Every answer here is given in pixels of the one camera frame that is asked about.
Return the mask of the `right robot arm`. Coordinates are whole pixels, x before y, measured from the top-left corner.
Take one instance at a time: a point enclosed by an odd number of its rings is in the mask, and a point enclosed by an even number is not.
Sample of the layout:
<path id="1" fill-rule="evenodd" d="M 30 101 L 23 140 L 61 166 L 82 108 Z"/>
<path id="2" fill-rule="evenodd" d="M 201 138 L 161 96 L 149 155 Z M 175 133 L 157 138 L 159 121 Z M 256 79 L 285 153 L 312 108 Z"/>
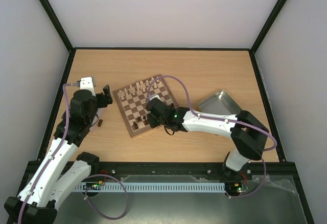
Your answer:
<path id="1" fill-rule="evenodd" d="M 222 166 L 222 173 L 229 179 L 239 175 L 249 161 L 262 159 L 268 129 L 248 111 L 242 110 L 238 115 L 206 114 L 166 105 L 158 96 L 149 100 L 146 110 L 151 128 L 162 126 L 172 133 L 206 132 L 230 138 L 236 148 L 227 154 Z"/>

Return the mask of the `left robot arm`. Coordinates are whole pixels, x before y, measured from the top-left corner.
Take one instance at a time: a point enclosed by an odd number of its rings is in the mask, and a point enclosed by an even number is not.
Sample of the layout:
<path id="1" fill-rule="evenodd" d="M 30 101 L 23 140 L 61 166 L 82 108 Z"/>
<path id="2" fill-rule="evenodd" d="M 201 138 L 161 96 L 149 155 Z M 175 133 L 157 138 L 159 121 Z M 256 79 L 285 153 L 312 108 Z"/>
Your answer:
<path id="1" fill-rule="evenodd" d="M 81 153 L 63 173 L 71 156 L 90 132 L 98 111 L 112 103 L 110 88 L 96 94 L 94 86 L 81 81 L 54 133 L 50 149 L 37 171 L 16 197 L 8 197 L 4 208 L 15 223 L 53 223 L 59 208 L 75 187 L 99 168 L 99 157 Z"/>

